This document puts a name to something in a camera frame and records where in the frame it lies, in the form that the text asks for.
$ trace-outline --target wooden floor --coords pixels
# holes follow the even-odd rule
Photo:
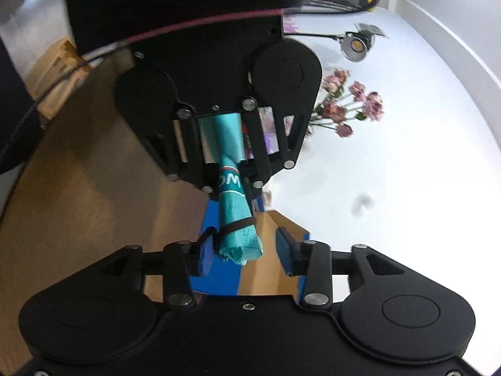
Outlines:
[[[131,66],[121,52],[89,75],[11,195],[0,226],[4,374],[31,357],[17,318],[34,293],[124,245],[156,251],[199,233],[207,196],[169,182],[114,109],[116,75]]]

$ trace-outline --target wooden pallet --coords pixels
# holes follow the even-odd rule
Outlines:
[[[82,61],[83,59],[78,55],[69,39],[60,39],[50,46],[24,79],[28,93],[35,100],[52,82]],[[43,125],[54,119],[68,97],[87,77],[91,69],[90,65],[86,65],[76,71],[70,78],[57,85],[38,105]]]

